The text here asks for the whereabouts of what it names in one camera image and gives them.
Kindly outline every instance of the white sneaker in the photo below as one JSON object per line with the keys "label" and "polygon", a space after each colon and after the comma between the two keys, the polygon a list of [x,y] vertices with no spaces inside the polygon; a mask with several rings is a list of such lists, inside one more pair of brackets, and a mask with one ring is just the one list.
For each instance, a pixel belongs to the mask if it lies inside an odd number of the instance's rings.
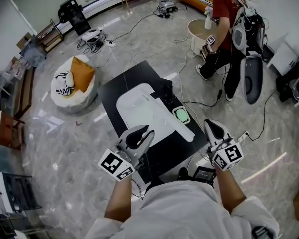
{"label": "white sneaker", "polygon": [[229,98],[228,95],[226,94],[226,100],[230,102],[233,100],[233,98]]}
{"label": "white sneaker", "polygon": [[207,81],[208,79],[205,79],[205,78],[201,75],[201,73],[200,73],[200,68],[202,68],[202,65],[201,65],[201,64],[197,64],[197,65],[196,65],[196,71],[198,72],[198,74],[199,74],[205,81]]}

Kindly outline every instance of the black table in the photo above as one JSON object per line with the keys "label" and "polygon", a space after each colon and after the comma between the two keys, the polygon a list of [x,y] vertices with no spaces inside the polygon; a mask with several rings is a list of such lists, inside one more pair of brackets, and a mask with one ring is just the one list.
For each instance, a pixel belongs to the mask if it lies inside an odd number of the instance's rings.
{"label": "black table", "polygon": [[[175,98],[171,104],[165,102],[161,77],[147,61],[143,61],[98,89],[105,111],[118,137],[127,128],[116,108],[116,101],[122,94],[141,83],[151,85],[155,91],[152,93],[152,96],[154,98],[160,97],[171,112],[174,108],[182,105],[178,98]],[[207,137],[204,132],[192,116],[190,116],[190,119],[190,123],[186,126],[195,134],[193,142],[187,142],[175,131],[161,142],[149,148],[147,159],[143,155],[144,165],[138,172],[145,183],[174,168],[207,144]]]}

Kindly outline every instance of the white shirt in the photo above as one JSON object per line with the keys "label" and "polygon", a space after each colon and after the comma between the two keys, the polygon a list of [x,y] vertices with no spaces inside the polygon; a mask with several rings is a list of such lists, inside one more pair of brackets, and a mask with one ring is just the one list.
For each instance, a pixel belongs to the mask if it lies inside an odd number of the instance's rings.
{"label": "white shirt", "polygon": [[251,239],[257,226],[278,237],[278,223],[258,198],[246,199],[230,214],[210,185],[175,181],[150,189],[124,223],[96,219],[85,239]]}

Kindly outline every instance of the black pants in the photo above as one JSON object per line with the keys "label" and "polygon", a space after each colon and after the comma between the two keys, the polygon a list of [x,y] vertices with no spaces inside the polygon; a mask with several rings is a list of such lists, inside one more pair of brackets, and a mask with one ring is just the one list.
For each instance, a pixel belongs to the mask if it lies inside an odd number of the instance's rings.
{"label": "black pants", "polygon": [[214,75],[215,70],[230,64],[230,70],[229,68],[226,70],[228,74],[225,82],[225,93],[232,98],[240,81],[240,62],[244,57],[244,54],[238,50],[219,49],[217,54],[206,57],[206,63],[200,69],[200,73],[205,79],[209,79]]}

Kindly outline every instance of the sticker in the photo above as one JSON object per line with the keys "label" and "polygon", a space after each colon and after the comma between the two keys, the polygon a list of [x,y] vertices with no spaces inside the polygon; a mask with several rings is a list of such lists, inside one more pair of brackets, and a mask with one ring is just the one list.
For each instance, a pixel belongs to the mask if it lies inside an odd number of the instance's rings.
{"label": "sticker", "polygon": [[98,163],[99,167],[111,175],[117,181],[135,172],[134,168],[118,154],[107,149]]}
{"label": "sticker", "polygon": [[225,162],[225,160],[219,156],[218,154],[216,155],[216,157],[214,158],[214,162],[221,168],[224,169],[227,166],[227,163]]}
{"label": "sticker", "polygon": [[124,170],[122,173],[120,173],[116,177],[119,180],[123,180],[126,176],[130,175],[131,173],[133,173],[133,170],[129,167],[128,169]]}
{"label": "sticker", "polygon": [[117,158],[112,153],[109,153],[109,155],[104,159],[100,166],[102,166],[109,173],[114,174],[121,164],[122,160]]}
{"label": "sticker", "polygon": [[240,151],[236,145],[225,149],[225,153],[226,153],[230,163],[232,163],[242,157],[242,154],[240,153]]}
{"label": "sticker", "polygon": [[208,38],[207,38],[207,42],[209,45],[212,45],[214,42],[216,41],[216,39],[214,38],[214,36],[210,35]]}

